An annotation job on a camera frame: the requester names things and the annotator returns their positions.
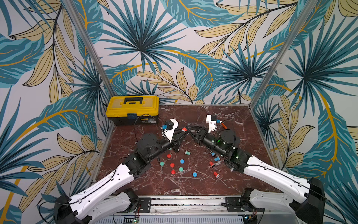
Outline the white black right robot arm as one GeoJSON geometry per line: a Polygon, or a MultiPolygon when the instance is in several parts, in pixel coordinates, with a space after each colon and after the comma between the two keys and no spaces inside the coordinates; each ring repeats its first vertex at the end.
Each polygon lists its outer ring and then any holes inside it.
{"type": "Polygon", "coordinates": [[[236,146],[236,135],[231,129],[224,129],[217,136],[201,126],[186,126],[184,130],[197,144],[222,156],[231,170],[259,179],[284,193],[288,198],[287,211],[294,212],[298,219],[307,224],[323,223],[326,198],[319,179],[307,180],[264,163],[236,146]]]}

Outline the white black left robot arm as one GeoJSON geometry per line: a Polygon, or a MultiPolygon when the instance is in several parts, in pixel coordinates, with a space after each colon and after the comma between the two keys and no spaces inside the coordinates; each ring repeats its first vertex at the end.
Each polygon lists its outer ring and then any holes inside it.
{"type": "Polygon", "coordinates": [[[110,195],[148,171],[151,162],[164,152],[177,152],[187,134],[186,128],[177,128],[165,130],[162,139],[153,133],[143,135],[135,150],[106,177],[75,195],[56,199],[55,223],[94,224],[110,214],[136,210],[139,198],[132,189],[110,195]]]}

